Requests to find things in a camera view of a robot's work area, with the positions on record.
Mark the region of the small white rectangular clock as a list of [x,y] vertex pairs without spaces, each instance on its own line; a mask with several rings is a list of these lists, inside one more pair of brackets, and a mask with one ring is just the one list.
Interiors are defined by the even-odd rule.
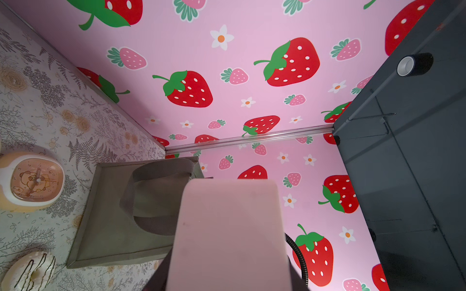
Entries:
[[169,291],[289,291],[290,262],[277,184],[195,179],[184,189]]

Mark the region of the olive green canvas bag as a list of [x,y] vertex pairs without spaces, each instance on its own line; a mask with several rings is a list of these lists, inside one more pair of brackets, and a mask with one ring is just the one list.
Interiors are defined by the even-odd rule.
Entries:
[[195,156],[98,164],[66,267],[164,259],[174,243],[184,188],[203,177]]

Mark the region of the peach round alarm clock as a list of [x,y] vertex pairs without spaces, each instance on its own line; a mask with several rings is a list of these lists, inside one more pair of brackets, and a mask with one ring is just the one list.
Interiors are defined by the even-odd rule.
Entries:
[[1,157],[1,210],[34,212],[55,203],[64,190],[65,171],[48,156],[13,152]]

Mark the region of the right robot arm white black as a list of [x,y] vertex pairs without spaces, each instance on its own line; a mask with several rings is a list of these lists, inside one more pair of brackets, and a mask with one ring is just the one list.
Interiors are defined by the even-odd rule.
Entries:
[[306,287],[308,287],[308,277],[309,277],[308,276],[308,268],[307,268],[307,264],[305,262],[303,253],[299,249],[298,245],[291,239],[291,237],[288,234],[285,234],[285,240],[286,240],[287,244],[292,248],[294,253],[296,254],[296,257],[297,257],[297,259],[299,261],[302,281],[304,282],[304,285]]

